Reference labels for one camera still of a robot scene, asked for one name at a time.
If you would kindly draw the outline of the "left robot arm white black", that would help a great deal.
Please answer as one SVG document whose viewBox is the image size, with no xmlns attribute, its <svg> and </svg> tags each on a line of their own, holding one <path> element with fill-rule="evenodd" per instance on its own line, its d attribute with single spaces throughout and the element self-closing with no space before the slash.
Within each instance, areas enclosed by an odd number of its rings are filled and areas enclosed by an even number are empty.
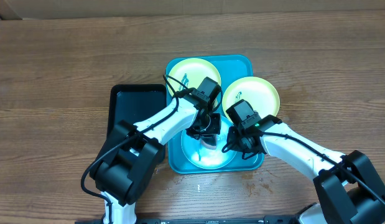
<svg viewBox="0 0 385 224">
<path fill-rule="evenodd" d="M 120 121 L 106 138 L 82 177 L 91 177 L 104 199 L 102 223 L 135 223 L 135 203 L 162 161 L 165 144 L 187 129 L 192 135 L 219 134 L 220 116 L 213 102 L 221 89 L 189 88 L 175 93 L 171 104 L 150 118 L 130 124 Z"/>
</svg>

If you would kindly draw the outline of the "round sponge scrubber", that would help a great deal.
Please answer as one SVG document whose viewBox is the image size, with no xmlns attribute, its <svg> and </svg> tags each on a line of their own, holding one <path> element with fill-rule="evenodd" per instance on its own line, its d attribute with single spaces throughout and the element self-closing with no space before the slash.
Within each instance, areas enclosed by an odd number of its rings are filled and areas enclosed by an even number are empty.
<svg viewBox="0 0 385 224">
<path fill-rule="evenodd" d="M 217 147 L 217 135 L 210 134 L 206 136 L 202 136 L 200 138 L 200 144 L 210 150 L 215 150 Z"/>
</svg>

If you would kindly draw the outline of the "light blue plate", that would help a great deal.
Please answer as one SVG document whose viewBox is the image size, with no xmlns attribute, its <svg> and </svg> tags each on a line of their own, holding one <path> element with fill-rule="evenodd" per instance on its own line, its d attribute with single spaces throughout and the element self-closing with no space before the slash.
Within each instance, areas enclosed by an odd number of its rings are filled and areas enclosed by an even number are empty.
<svg viewBox="0 0 385 224">
<path fill-rule="evenodd" d="M 229 164 L 235 157 L 235 151 L 222 152 L 227 143 L 228 130 L 232 122 L 221 116 L 220 134 L 216 135 L 216 147 L 209 148 L 203 145 L 202 139 L 194 139 L 187 135 L 186 130 L 182 131 L 181 147 L 184 155 L 193 165 L 206 169 L 220 169 Z"/>
</svg>

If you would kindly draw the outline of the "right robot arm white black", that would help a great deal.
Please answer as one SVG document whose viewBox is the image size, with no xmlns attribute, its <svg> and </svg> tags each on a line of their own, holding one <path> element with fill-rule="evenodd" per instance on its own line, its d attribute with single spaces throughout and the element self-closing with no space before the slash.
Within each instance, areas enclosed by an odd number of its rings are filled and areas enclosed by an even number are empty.
<svg viewBox="0 0 385 224">
<path fill-rule="evenodd" d="M 276 157 L 313 181 L 319 202 L 303 209 L 297 223 L 384 223 L 385 184 L 368 156 L 319 146 L 272 115 L 230 127 L 223 152 Z"/>
</svg>

